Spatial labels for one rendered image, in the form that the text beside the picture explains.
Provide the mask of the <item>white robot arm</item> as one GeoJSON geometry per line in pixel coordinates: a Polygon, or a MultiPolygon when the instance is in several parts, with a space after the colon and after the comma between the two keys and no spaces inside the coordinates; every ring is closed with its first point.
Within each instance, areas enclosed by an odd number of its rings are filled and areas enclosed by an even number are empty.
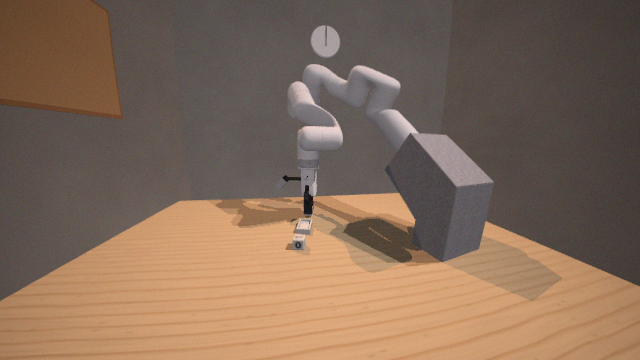
{"type": "Polygon", "coordinates": [[[363,105],[372,85],[364,115],[376,126],[395,154],[410,133],[418,133],[397,110],[391,109],[400,91],[397,80],[371,68],[355,66],[346,81],[326,67],[311,64],[305,68],[302,82],[294,82],[288,89],[288,114],[311,125],[298,131],[298,167],[319,167],[319,151],[337,150],[343,142],[336,119],[318,106],[321,86],[330,97],[357,109],[363,105]]]}

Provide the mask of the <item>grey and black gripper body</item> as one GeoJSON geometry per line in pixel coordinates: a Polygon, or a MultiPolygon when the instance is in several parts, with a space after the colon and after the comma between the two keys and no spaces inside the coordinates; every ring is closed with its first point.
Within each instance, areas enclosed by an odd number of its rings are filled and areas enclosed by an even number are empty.
{"type": "Polygon", "coordinates": [[[304,197],[303,193],[305,191],[305,185],[309,186],[309,194],[315,197],[317,192],[317,168],[300,168],[301,169],[301,195],[304,197]]]}

